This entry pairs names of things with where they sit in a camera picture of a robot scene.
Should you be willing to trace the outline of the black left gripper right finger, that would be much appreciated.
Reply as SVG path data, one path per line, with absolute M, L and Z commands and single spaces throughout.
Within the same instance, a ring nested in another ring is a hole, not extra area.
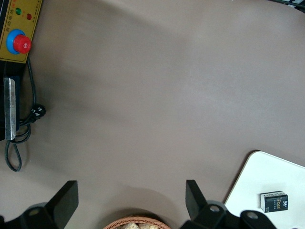
M 229 212 L 219 201 L 206 200 L 195 180 L 186 180 L 185 205 L 190 219 L 182 229 L 275 229 L 261 212 L 244 210 L 240 216 Z

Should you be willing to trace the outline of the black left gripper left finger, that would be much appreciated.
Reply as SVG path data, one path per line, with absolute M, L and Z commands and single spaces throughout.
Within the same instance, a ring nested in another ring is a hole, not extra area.
M 44 206 L 28 208 L 11 221 L 0 218 L 2 229 L 63 229 L 79 204 L 78 182 L 67 181 Z

